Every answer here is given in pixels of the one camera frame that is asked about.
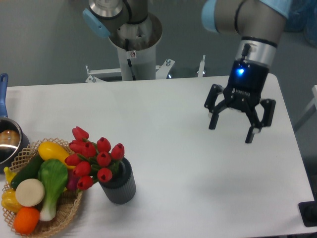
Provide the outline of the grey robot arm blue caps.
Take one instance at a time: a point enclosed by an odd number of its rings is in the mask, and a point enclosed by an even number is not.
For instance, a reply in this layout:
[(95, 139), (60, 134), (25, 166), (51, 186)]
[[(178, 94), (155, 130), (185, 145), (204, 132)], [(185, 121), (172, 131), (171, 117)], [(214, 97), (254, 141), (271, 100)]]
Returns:
[[(241, 42), (225, 87), (214, 84), (205, 101), (215, 129), (219, 114), (235, 109), (246, 114), (251, 124), (246, 142), (269, 127), (275, 100), (261, 93), (288, 18), (289, 0), (209, 0), (202, 9), (205, 29), (235, 32)], [(148, 11), (145, 0), (91, 0), (83, 18), (99, 37), (117, 48), (121, 77), (125, 81), (155, 79), (156, 46), (162, 25)]]

